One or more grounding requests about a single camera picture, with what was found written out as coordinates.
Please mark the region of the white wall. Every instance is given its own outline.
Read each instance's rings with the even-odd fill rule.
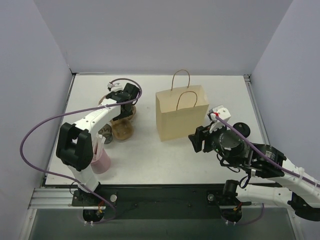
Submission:
[[[34,0],[73,72],[251,73],[292,0]]]
[[[319,0],[294,0],[252,73],[252,86],[271,144],[317,179],[319,23]],[[307,240],[319,239],[319,222],[303,221],[303,226]]]
[[[63,56],[32,0],[0,1],[0,239],[18,239],[39,172],[19,155],[23,136],[61,113],[71,81]],[[58,122],[36,131],[25,153],[45,168]]]

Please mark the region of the brown paper bag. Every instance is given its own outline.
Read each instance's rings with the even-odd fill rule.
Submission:
[[[187,87],[174,86],[155,94],[156,128],[161,141],[185,138],[194,134],[197,127],[203,125],[209,107],[207,95],[201,85],[190,86],[190,74]]]

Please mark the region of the white table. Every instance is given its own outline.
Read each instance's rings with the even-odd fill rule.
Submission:
[[[101,184],[224,184],[228,179],[239,180],[246,175],[243,171],[233,173],[221,167],[214,152],[195,153],[188,138],[160,141],[156,128],[155,93],[171,87],[171,75],[76,75],[66,112],[97,106],[101,97],[108,93],[108,82],[120,77],[137,81],[143,94],[132,119],[133,136],[124,142],[114,138],[112,143],[104,145],[111,158],[111,167],[107,172],[97,175]],[[187,76],[176,76],[174,86],[182,87],[187,82]],[[202,85],[210,103],[209,108],[224,105],[231,113],[231,125],[237,122],[248,124],[251,128],[248,139],[263,143],[243,76],[192,75],[191,85]],[[66,116],[62,123],[73,123],[87,114]],[[209,124],[209,120],[205,119],[203,124]],[[55,152],[56,145],[49,170],[73,177]],[[253,178],[250,182],[268,181]],[[51,174],[45,182],[46,185],[71,183],[69,179]]]

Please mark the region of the wooden bowl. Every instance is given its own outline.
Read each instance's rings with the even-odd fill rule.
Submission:
[[[134,134],[134,127],[126,117],[111,123],[113,136],[118,140],[126,140]]]

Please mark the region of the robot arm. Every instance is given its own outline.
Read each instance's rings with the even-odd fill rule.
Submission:
[[[229,111],[222,105],[209,111],[208,117],[212,121],[209,126],[200,126],[195,134],[189,135],[195,152],[205,153],[212,150],[220,157],[220,165],[237,168],[248,174],[244,185],[236,180],[227,180],[224,185],[223,197],[236,199],[239,202],[264,203],[287,208],[295,214],[310,221],[320,221],[320,188],[318,181],[305,173],[302,167],[295,166],[285,155],[276,148],[265,145],[253,145],[271,159],[276,165],[288,171],[282,171],[274,164],[267,162],[255,152],[235,132],[227,130],[226,126],[216,119],[219,116],[224,121],[230,118]],[[244,123],[233,126],[244,137],[250,134],[249,127]],[[260,177],[280,184],[282,187],[266,187],[248,184],[251,177]]]
[[[78,187],[85,192],[88,191],[82,186],[94,191],[99,185],[90,165],[94,156],[92,138],[111,120],[132,115],[132,102],[121,103],[134,100],[140,94],[140,89],[130,83],[127,83],[124,89],[119,85],[112,84],[108,85],[108,89],[111,92],[99,105],[106,107],[92,111],[73,124],[64,123],[59,131],[56,156],[68,166],[75,179],[82,183]]]

